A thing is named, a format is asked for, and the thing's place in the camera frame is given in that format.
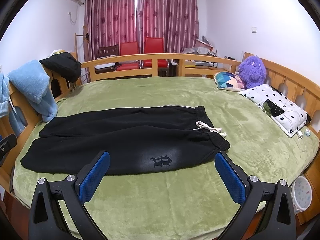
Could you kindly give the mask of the light blue fleece garment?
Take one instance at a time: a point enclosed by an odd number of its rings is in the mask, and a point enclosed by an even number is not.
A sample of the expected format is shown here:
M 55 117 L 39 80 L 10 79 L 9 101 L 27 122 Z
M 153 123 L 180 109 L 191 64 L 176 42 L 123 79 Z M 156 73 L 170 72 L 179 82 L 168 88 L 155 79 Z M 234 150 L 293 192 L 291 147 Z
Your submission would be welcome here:
M 25 96 L 31 107 L 42 115 L 42 121 L 50 122 L 56 117 L 58 107 L 50 91 L 50 77 L 39 61 L 27 62 L 8 75 L 1 73 L 1 117 L 6 115 L 9 117 L 12 130 L 16 136 L 22 133 L 27 123 L 21 110 L 12 104 L 10 83 Z

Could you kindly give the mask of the black garment on footboard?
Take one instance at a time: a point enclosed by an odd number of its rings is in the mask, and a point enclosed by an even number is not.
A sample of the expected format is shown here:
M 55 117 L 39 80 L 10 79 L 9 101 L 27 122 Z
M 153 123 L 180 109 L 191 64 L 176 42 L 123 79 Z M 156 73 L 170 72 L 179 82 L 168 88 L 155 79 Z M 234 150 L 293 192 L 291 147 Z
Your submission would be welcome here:
M 59 74 L 71 83 L 75 83 L 81 75 L 81 63 L 71 53 L 54 54 L 40 60 L 40 64 Z

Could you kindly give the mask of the purple plush toy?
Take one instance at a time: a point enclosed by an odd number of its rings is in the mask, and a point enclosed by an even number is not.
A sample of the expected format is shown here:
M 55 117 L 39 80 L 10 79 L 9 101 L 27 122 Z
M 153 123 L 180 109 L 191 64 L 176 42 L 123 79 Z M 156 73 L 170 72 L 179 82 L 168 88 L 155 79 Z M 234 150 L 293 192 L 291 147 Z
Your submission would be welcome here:
M 247 88 L 253 88 L 265 83 L 266 68 L 257 56 L 249 56 L 238 66 L 238 76 Z

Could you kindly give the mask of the dark wooden chair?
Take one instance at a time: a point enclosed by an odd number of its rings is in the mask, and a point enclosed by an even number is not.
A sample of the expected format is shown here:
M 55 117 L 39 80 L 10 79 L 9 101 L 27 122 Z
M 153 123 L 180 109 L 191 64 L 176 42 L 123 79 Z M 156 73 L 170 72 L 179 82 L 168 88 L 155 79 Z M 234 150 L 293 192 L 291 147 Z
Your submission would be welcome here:
M 109 46 L 109 47 L 101 47 L 98 49 L 98 55 L 97 55 L 97 59 L 104 59 L 107 57 L 115 57 L 115 56 L 119 56 L 119 45 L 116 44 L 114 46 Z M 119 66 L 120 63 L 116 62 L 112 62 L 112 63 L 105 63 L 105 64 L 100 64 L 95 66 L 96 69 L 102 69 L 102 68 L 109 68 L 109 67 L 115 67 L 115 66 Z

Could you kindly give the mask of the white star patterned bin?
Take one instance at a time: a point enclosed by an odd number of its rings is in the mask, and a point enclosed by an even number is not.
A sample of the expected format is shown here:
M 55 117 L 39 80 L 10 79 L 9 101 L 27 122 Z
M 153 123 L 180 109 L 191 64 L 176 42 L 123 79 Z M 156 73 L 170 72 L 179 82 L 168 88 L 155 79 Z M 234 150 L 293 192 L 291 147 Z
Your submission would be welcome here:
M 312 202 L 312 188 L 304 176 L 299 176 L 290 186 L 295 215 L 304 212 Z

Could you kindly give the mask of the white floral pillow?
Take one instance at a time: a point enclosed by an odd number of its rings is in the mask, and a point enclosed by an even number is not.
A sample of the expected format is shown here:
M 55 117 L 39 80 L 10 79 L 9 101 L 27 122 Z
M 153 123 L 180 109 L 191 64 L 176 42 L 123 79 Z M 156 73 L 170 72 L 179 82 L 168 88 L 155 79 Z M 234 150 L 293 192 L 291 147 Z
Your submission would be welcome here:
M 307 112 L 268 84 L 240 91 L 239 94 L 263 110 L 289 138 L 307 123 Z

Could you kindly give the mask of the pink curtain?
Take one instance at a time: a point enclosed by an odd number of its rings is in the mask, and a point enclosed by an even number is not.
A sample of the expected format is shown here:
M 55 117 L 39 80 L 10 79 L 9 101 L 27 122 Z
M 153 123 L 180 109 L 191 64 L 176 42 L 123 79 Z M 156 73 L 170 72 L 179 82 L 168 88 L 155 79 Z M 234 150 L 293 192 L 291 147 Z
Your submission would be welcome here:
M 135 0 L 85 0 L 84 26 L 89 35 L 85 61 L 95 60 L 99 48 L 135 41 Z
M 137 0 L 137 41 L 163 38 L 166 53 L 181 53 L 199 38 L 197 0 Z

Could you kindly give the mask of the black track pants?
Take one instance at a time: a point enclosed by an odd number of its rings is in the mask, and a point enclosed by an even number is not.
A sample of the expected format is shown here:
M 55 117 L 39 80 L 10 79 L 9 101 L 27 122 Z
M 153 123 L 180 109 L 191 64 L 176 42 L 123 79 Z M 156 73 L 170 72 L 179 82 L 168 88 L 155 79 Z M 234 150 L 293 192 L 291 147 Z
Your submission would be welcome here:
M 229 142 L 203 106 L 115 108 L 55 117 L 21 165 L 37 173 L 76 174 L 102 150 L 109 175 L 176 171 L 214 160 Z

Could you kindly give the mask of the left pink curtain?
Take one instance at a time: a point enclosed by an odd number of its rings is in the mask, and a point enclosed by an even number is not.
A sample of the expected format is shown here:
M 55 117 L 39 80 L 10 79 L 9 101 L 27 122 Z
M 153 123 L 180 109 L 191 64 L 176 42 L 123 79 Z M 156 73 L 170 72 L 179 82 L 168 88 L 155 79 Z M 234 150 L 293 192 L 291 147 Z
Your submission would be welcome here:
M 85 0 L 84 26 L 89 35 L 85 61 L 95 60 L 99 48 L 135 41 L 135 0 Z

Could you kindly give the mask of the right pink curtain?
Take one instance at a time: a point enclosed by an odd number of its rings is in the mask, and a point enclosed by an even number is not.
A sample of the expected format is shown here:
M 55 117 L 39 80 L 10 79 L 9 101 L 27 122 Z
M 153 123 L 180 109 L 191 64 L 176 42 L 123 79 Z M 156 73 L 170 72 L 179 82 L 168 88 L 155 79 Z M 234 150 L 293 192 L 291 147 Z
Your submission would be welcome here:
M 181 53 L 199 38 L 197 0 L 137 0 L 137 41 L 163 38 L 166 53 Z

